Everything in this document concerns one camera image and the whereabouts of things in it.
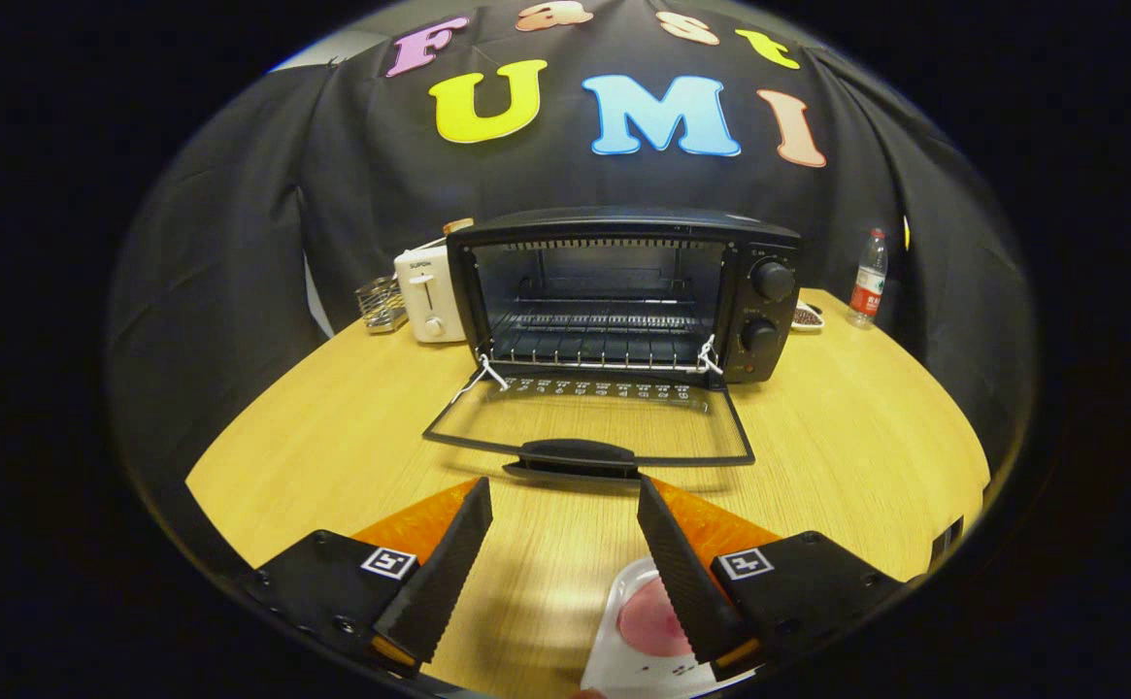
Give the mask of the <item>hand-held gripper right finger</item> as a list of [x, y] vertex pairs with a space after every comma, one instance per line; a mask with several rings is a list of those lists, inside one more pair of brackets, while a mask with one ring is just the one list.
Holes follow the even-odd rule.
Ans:
[[791, 667], [903, 592], [817, 530], [783, 537], [658, 478], [641, 478], [637, 520], [696, 659], [718, 680]]

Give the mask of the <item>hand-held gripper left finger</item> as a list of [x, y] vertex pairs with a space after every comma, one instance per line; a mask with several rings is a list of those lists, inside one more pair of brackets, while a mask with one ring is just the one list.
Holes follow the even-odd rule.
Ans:
[[435, 656], [490, 523], [489, 480], [470, 478], [356, 534], [314, 530], [240, 588], [309, 640], [413, 678]]

